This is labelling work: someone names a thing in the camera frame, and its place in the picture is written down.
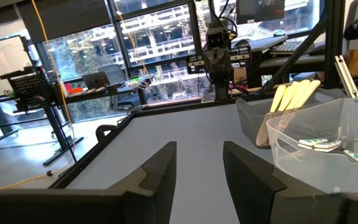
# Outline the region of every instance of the yellow cable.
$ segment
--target yellow cable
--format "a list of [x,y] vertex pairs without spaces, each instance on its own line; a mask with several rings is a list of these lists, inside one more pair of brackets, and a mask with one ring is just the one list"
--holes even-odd
[[[57,80],[60,81],[60,77],[58,76],[58,73],[57,73],[57,67],[55,65],[55,61],[53,59],[53,55],[52,55],[52,52],[50,51],[50,45],[49,45],[49,41],[48,41],[48,37],[47,37],[47,33],[45,31],[45,27],[44,27],[44,23],[42,22],[42,19],[41,19],[41,16],[38,12],[38,9],[37,9],[37,5],[35,4],[34,0],[31,0],[32,1],[32,4],[34,6],[34,9],[35,9],[35,12],[37,13],[37,17],[38,17],[38,20],[40,21],[40,24],[41,24],[41,28],[42,28],[42,32],[44,33],[44,37],[45,37],[45,41],[47,43],[47,50],[49,52],[49,56],[51,58],[51,61],[52,61],[52,66],[53,66],[53,69],[55,70],[56,74],[57,74]],[[67,115],[67,118],[68,118],[68,122],[70,123],[70,126],[71,126],[71,130],[73,131],[73,151],[75,151],[75,135],[74,135],[74,127],[73,127],[73,123],[71,122],[71,118],[70,118],[70,115],[68,114],[68,108],[67,108],[67,104],[66,104],[66,100],[65,100],[65,94],[64,94],[64,91],[63,91],[63,87],[60,85],[60,92],[62,93],[62,99],[63,99],[63,104],[64,104],[64,107],[66,109],[66,115]],[[68,167],[71,162],[73,160],[73,157],[71,157],[70,161],[67,163],[67,165],[65,165],[64,167],[58,169],[58,170],[53,170],[52,173],[55,174],[55,173],[58,173],[60,171],[62,171],[63,169],[65,169],[66,167]],[[17,185],[20,185],[20,184],[24,184],[26,182],[30,182],[30,181],[33,181],[33,180],[37,180],[37,179],[40,179],[42,177],[46,177],[47,175],[38,175],[36,177],[32,177],[32,178],[29,178],[27,180],[22,180],[20,182],[17,182],[15,184],[11,184],[11,185],[8,185],[8,186],[5,186],[5,187],[0,187],[0,190],[4,190],[4,189],[8,189],[8,188],[11,188],[11,187],[15,187]]]
[[[119,11],[119,7],[118,7],[116,1],[114,1],[114,4],[116,5],[117,11]],[[121,21],[122,21],[122,24],[124,25],[124,18],[123,18],[123,16],[122,16],[122,14],[120,14],[119,17],[120,17],[120,19],[121,19]],[[143,69],[146,71],[146,75],[149,75],[149,71],[147,70],[146,65],[145,65],[143,59],[140,57],[140,55],[139,55],[139,54],[137,53],[137,51],[136,51],[136,47],[137,47],[137,46],[135,45],[135,41],[134,41],[134,38],[132,37],[132,34],[131,34],[131,33],[128,33],[128,36],[129,36],[129,39],[131,40],[132,46],[133,46],[133,48],[134,48],[134,50],[135,50],[135,54],[137,55],[137,57],[139,57],[140,63],[143,65]]]

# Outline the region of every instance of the gray plastic bin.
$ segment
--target gray plastic bin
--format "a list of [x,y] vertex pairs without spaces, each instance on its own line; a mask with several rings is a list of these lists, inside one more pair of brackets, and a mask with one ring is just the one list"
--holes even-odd
[[342,141],[358,154],[358,99],[345,98],[286,114],[267,122],[275,165],[322,190],[358,192],[358,163],[340,150],[323,153],[298,145],[301,139]]
[[281,116],[283,114],[302,110],[310,106],[315,106],[319,103],[326,103],[344,97],[346,97],[346,95],[341,90],[324,90],[318,88],[309,98],[309,100],[305,103],[305,106],[294,110],[276,112],[271,114],[268,113],[270,111],[270,107],[272,106],[273,99],[256,104],[252,104],[252,102],[248,103],[243,99],[239,99],[236,101],[236,105],[240,117],[242,132],[257,147],[261,149],[270,149],[269,134],[267,132],[266,127],[266,122],[269,119]]

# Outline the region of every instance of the laptop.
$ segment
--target laptop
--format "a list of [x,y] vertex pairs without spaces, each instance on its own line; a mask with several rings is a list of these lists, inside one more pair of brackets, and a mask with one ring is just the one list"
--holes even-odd
[[110,85],[105,72],[83,75],[82,79],[88,89],[98,89]]

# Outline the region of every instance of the gray table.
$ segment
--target gray table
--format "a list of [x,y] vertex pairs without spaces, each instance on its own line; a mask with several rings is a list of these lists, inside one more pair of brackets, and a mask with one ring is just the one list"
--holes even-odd
[[236,105],[134,118],[67,189],[105,189],[177,141],[177,184],[171,223],[239,223],[223,166],[223,142],[233,141],[273,162],[242,133]]

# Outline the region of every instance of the red object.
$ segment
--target red object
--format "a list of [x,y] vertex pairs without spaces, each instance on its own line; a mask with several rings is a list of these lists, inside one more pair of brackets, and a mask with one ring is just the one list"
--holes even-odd
[[81,87],[78,88],[72,88],[70,90],[68,90],[68,93],[73,94],[73,93],[81,93],[83,91],[83,89]]

